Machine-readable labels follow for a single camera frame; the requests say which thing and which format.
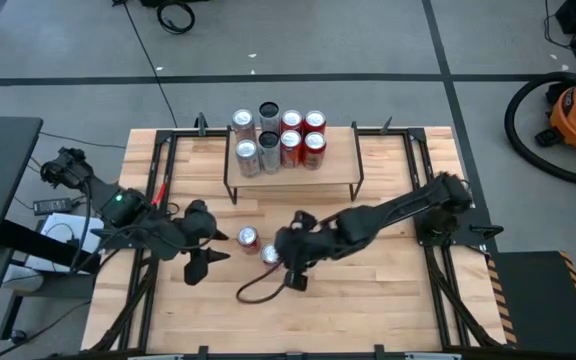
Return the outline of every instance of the black metal frame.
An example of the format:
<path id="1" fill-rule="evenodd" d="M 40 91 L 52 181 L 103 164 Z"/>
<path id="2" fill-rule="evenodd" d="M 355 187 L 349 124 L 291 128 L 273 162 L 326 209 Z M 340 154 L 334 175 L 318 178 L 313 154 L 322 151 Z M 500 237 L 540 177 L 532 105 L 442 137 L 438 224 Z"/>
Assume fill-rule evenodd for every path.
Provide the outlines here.
<path id="1" fill-rule="evenodd" d="M 364 164 L 361 160 L 361 147 L 359 146 L 359 130 L 357 128 L 357 122 L 353 121 L 350 127 L 353 129 L 353 134 L 355 136 L 355 149 L 357 151 L 357 166 L 359 168 L 359 182 L 357 186 L 353 184 L 348 184 L 350 188 L 350 201 L 355 201 L 357 199 L 357 195 L 359 195 L 359 189 L 361 189 L 361 184 L 364 182 Z M 226 126 L 226 154 L 224 157 L 224 186 L 226 187 L 226 191 L 228 192 L 228 196 L 230 197 L 230 201 L 233 204 L 237 205 L 237 188 L 231 187 L 228 184 L 228 167 L 230 162 L 230 134 L 232 132 L 232 128 L 230 125 Z"/>
<path id="2" fill-rule="evenodd" d="M 197 124 L 197 123 L 195 124 L 195 126 L 199 125 L 198 129 L 159 130 L 159 131 L 157 131 L 157 133 L 155 135 L 155 144 L 154 144 L 154 148 L 153 148 L 153 157 L 152 157 L 150 172 L 149 172 L 149 176 L 148 176 L 148 185 L 146 188 L 146 196 L 149 198 L 152 198 L 154 193 L 155 193 L 156 177 L 157 177 L 157 171 L 159 168 L 162 148 L 163 148 L 164 144 L 169 144 L 168 157 L 166 160 L 166 166 L 165 166 L 165 170 L 164 170 L 165 171 L 164 172 L 164 181 L 163 181 L 163 185 L 162 185 L 162 186 L 165 186 L 165 188 L 164 188 L 164 194 L 163 194 L 161 202 L 159 204 L 159 206 L 162 208 L 167 208 L 167 206 L 168 206 L 168 199 L 169 199 L 170 188 L 171 188 L 170 187 L 170 179 L 172 178 L 172 172 L 173 172 L 173 168 L 174 168 L 173 165 L 175 162 L 175 151 L 176 151 L 176 147 L 177 147 L 177 141 L 179 141 L 180 138 L 226 137 L 226 146 L 229 145 L 229 138 L 230 138 L 230 136 L 228 136 L 229 131 L 230 131 L 229 129 L 206 129 L 207 125 L 205 124 L 205 120 L 202 119 L 202 121 L 203 122 L 200 124 Z M 432 179 L 432 177 L 434 176 L 433 170 L 432 170 L 432 164 L 430 161 L 430 154 L 428 151 L 428 146 L 427 146 L 426 141 L 425 141 L 425 139 L 426 139 L 425 131 L 423 128 L 388 128 L 387 126 L 384 128 L 357 128 L 356 123 L 354 123 L 354 122 L 353 122 L 352 126 L 355 129 L 357 154 L 359 156 L 360 174 L 361 174 L 361 180 L 362 180 L 358 184 L 357 188 L 354 189 L 355 194 L 359 191 L 361 183 L 363 182 L 363 163 L 361 161 L 361 152 L 360 152 L 361 149 L 360 149 L 360 145 L 359 145 L 359 137 L 360 136 L 395 136 L 395 137 L 401 136 L 403 143 L 404 143 L 404 148 L 405 148 L 405 152 L 406 152 L 406 159 L 408 161 L 408 168 L 410 171 L 410 179 L 411 179 L 413 189 L 417 189 L 421 186 L 420 182 L 419 182 L 419 174 L 418 174 L 418 170 L 417 170 L 417 164 L 415 161 L 415 154 L 413 151 L 413 141 L 416 141 L 419 144 L 419 148 L 421 151 L 422 161 L 423 161 L 423 165 L 424 165 L 424 173 L 425 173 L 427 180 Z M 226 177 L 227 170 L 228 170 L 228 157 L 226 157 L 226 164 L 224 164 L 224 184 L 225 185 L 226 185 L 226 178 L 225 177 Z M 352 185 L 350 185 L 350 186 L 351 186 L 350 191 L 351 191 L 351 195 L 352 195 L 353 194 L 353 188 L 352 188 Z M 228 193 L 232 199 L 233 195 L 232 195 L 232 193 L 231 193 L 231 191 L 227 185 L 226 185 L 226 188 L 228 189 Z M 455 272 L 454 272 L 454 266 L 452 263 L 452 257 L 450 255 L 449 246 L 450 246 L 450 244 L 447 244 L 445 247 L 442 247 L 442 257 L 444 260 L 444 268 L 445 268 L 444 271 L 445 271 L 446 277 L 448 278 L 449 283 L 451 284 L 452 289 L 455 291 L 455 293 L 457 295 L 459 295 L 459 290 L 457 287 L 457 281 L 456 281 L 456 276 L 455 276 Z M 424 254 L 426 256 L 427 266 L 430 266 L 429 264 L 431 261 L 436 262 L 433 246 L 430 246 L 430 245 L 424 246 Z M 133 261 L 133 266 L 132 266 L 132 273 L 131 273 L 130 284 L 129 284 L 130 286 L 129 286 L 128 294 L 127 294 L 127 302 L 130 300 L 130 298 L 132 297 L 132 295 L 134 294 L 134 292 L 137 288 L 140 270 L 144 265 L 146 265 L 148 263 L 146 260 L 148 260 L 148 259 L 143 258 L 143 249 L 137 249 L 135 252 L 135 261 Z M 154 262 L 154 264 L 152 264 L 150 266 L 155 266 L 154 271 L 155 271 L 155 276 L 156 276 L 156 273 L 158 270 L 158 268 L 156 267 L 157 262 Z M 156 284 L 156 282 L 153 283 L 153 285 L 149 288 L 148 292 L 146 293 L 145 300 L 144 300 L 145 303 L 144 303 L 144 308 L 143 308 L 143 316 L 142 316 L 142 321 L 141 321 L 141 325 L 139 328 L 138 350 L 143 351 L 144 353 L 146 352 L 146 347 L 147 347 L 147 343 L 148 343 L 148 335 L 150 333 L 150 319 L 151 319 L 152 307 L 153 307 L 153 302 L 154 302 L 155 284 Z M 451 346 L 451 343 L 450 343 L 450 336 L 448 333 L 448 325 L 447 325 L 447 321 L 446 321 L 445 308 L 444 308 L 443 300 L 442 300 L 442 293 L 441 293 L 439 287 L 432 281 L 432 279 L 430 279 L 430 286 L 431 286 L 434 310 L 435 310 L 435 314 L 436 314 L 436 318 L 437 318 L 437 327 L 438 327 L 438 331 L 439 331 L 439 337 L 441 340 L 442 347 L 445 348 L 445 347 Z M 455 317 L 458 320 L 457 326 L 458 326 L 458 331 L 459 331 L 460 344 L 463 346 L 468 346 L 469 345 L 468 332 L 466 330 L 466 327 L 463 324 L 463 322 L 461 321 L 458 314 L 455 313 Z M 131 322 L 128 321 L 127 326 L 124 327 L 124 329 L 122 330 L 122 332 L 120 334 L 119 350 L 128 349 L 128 342 L 129 342 L 129 337 L 130 337 L 130 327 L 131 327 Z M 208 354 L 208 348 L 205 346 L 202 346 L 202 347 L 200 347 L 198 354 L 184 354 L 184 358 L 206 359 L 207 354 Z M 320 358 L 320 359 L 330 359 L 330 358 L 336 358 L 336 359 L 342 359 L 342 358 L 386 359 L 387 357 L 401 357 L 403 354 L 404 353 L 402 353 L 402 352 L 385 352 L 383 345 L 376 344 L 375 345 L 375 352 L 373 352 L 373 353 L 370 353 L 370 352 L 366 352 L 366 353 L 309 353 L 308 358 L 309 359 L 316 359 L 316 358 Z M 302 353 L 297 353 L 297 354 L 245 354 L 245 356 L 244 356 L 244 354 L 220 354 L 218 356 L 223 357 L 223 358 L 230 358 L 230 357 L 242 358 L 242 356 L 244 356 L 247 359 L 267 359 L 269 357 L 273 357 L 273 356 L 277 356 L 277 355 L 286 356 L 286 359 L 292 359 L 292 358 L 301 359 L 304 354 L 302 354 Z"/>

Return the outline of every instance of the orange shop vacuum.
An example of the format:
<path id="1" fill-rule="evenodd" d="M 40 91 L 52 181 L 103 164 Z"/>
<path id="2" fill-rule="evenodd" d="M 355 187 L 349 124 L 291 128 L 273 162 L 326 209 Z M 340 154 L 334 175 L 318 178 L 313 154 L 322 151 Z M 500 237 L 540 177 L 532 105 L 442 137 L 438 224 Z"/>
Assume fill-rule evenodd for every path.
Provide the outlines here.
<path id="1" fill-rule="evenodd" d="M 562 169 L 537 156 L 524 145 L 515 129 L 515 114 L 521 101 L 541 85 L 550 85 L 546 99 L 553 105 L 550 113 L 550 128 L 535 136 L 537 144 L 549 147 L 565 143 L 576 147 L 576 74 L 553 72 L 540 76 L 524 85 L 510 100 L 504 118 L 506 136 L 512 147 L 529 163 L 562 180 L 576 184 L 576 173 Z"/>

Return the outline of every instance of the concrete floor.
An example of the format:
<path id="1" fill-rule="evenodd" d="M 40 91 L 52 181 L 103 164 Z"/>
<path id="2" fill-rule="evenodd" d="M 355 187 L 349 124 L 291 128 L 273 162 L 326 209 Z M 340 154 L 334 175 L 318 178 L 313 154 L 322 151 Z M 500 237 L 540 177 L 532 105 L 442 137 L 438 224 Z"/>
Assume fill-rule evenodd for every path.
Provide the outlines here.
<path id="1" fill-rule="evenodd" d="M 561 3 L 551 0 L 551 11 Z M 172 36 L 159 27 L 154 10 L 129 2 L 159 75 L 179 77 L 163 88 L 180 127 L 192 126 L 199 111 L 211 126 L 225 125 L 234 110 L 273 99 L 283 107 L 320 109 L 331 124 L 381 125 L 393 116 L 392 125 L 463 128 L 468 138 L 459 133 L 462 151 L 469 141 L 474 157 L 467 170 L 476 165 L 492 220 L 506 228 L 497 237 L 499 249 L 564 250 L 576 264 L 576 186 L 521 160 L 502 125 L 505 107 L 522 85 L 511 75 L 576 71 L 572 53 L 543 38 L 542 0 L 211 0 L 191 6 L 196 27 Z M 434 35 L 432 15 L 439 31 Z M 552 35 L 565 39 L 556 23 Z M 447 60 L 443 70 L 438 40 Z M 451 95 L 442 71 L 508 76 L 457 82 Z M 338 73 L 352 73 L 347 80 L 355 81 L 327 81 Z M 263 77 L 273 74 L 312 77 Z M 229 75 L 243 77 L 233 82 Z M 125 10 L 109 0 L 0 2 L 0 85 L 1 79 L 12 84 L 0 86 L 0 116 L 38 116 L 46 132 L 122 145 L 131 128 L 172 125 L 157 85 L 139 80 L 148 76 L 152 71 Z M 41 83 L 50 85 L 33 85 Z M 526 139 L 544 126 L 546 109 L 540 94 L 520 108 Z M 117 179 L 121 150 L 41 137 L 34 156 L 50 160 L 61 146 L 80 146 L 101 178 Z M 544 156 L 576 169 L 575 151 Z M 72 194 L 52 190 L 30 171 L 17 192 L 27 203 Z M 33 227 L 37 220 L 16 203 L 8 218 Z M 6 296 L 2 291 L 0 319 Z M 18 327 L 40 329 L 76 303 L 31 299 Z M 85 311 L 4 358 L 76 351 Z M 0 342 L 0 349 L 7 346 Z"/>

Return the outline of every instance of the red soda can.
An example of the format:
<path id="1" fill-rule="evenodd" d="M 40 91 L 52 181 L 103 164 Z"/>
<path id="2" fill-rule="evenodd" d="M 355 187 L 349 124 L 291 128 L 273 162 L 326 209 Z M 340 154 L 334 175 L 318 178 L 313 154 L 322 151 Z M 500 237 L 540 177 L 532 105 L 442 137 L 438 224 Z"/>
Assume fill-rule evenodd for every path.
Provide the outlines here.
<path id="1" fill-rule="evenodd" d="M 261 248 L 261 261 L 269 267 L 275 266 L 279 263 L 279 254 L 277 254 L 274 245 L 267 244 Z"/>
<path id="2" fill-rule="evenodd" d="M 322 133 L 314 132 L 306 135 L 304 140 L 304 167 L 317 170 L 324 162 L 326 153 L 326 138 Z"/>
<path id="3" fill-rule="evenodd" d="M 288 110 L 281 116 L 281 133 L 288 130 L 295 130 L 301 134 L 302 126 L 301 123 L 303 118 L 297 110 Z"/>
<path id="4" fill-rule="evenodd" d="M 326 117 L 321 111 L 310 111 L 306 114 L 304 122 L 304 136 L 311 132 L 324 133 L 326 131 Z"/>
<path id="5" fill-rule="evenodd" d="M 281 134 L 281 165 L 285 168 L 299 166 L 301 160 L 301 135 L 295 130 Z"/>
<path id="6" fill-rule="evenodd" d="M 239 230 L 237 242 L 239 242 L 241 248 L 248 255 L 259 252 L 259 234 L 257 234 L 257 229 L 252 226 L 246 226 Z"/>

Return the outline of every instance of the aluminum can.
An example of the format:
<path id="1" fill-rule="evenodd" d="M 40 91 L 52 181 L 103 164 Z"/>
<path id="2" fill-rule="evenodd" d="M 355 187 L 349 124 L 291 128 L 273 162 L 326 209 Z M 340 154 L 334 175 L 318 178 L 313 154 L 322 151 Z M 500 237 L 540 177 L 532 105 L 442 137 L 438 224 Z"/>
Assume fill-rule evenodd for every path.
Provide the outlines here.
<path id="1" fill-rule="evenodd" d="M 275 174 L 281 167 L 281 146 L 279 135 L 272 131 L 264 131 L 259 135 L 259 154 L 261 165 L 266 174 Z"/>
<path id="2" fill-rule="evenodd" d="M 246 109 L 237 110 L 232 115 L 232 129 L 235 132 L 237 143 L 243 140 L 257 140 L 255 119 L 252 113 Z"/>
<path id="3" fill-rule="evenodd" d="M 281 133 L 295 130 L 301 135 L 303 118 L 297 110 L 288 110 L 281 116 Z"/>
<path id="4" fill-rule="evenodd" d="M 251 140 L 243 140 L 237 144 L 237 162 L 241 175 L 245 177 L 255 177 L 261 174 L 261 164 L 259 164 L 259 151 L 257 144 Z"/>
<path id="5" fill-rule="evenodd" d="M 304 121 L 304 136 L 311 132 L 324 133 L 326 131 L 326 117 L 321 111 L 310 111 Z"/>
<path id="6" fill-rule="evenodd" d="M 279 254 L 277 254 L 274 245 L 267 244 L 261 248 L 261 261 L 263 261 L 267 266 L 274 266 L 279 263 Z"/>
<path id="7" fill-rule="evenodd" d="M 295 130 L 281 134 L 281 165 L 285 168 L 299 166 L 301 160 L 301 135 Z"/>
<path id="8" fill-rule="evenodd" d="M 256 254 L 261 249 L 259 233 L 257 233 L 257 229 L 252 226 L 245 226 L 239 230 L 237 242 L 248 255 Z"/>
<path id="9" fill-rule="evenodd" d="M 265 102 L 259 107 L 259 125 L 261 131 L 272 131 L 279 134 L 279 106 L 273 102 Z"/>
<path id="10" fill-rule="evenodd" d="M 326 138 L 322 133 L 318 132 L 306 135 L 303 151 L 304 167 L 308 170 L 319 169 L 324 162 Z"/>

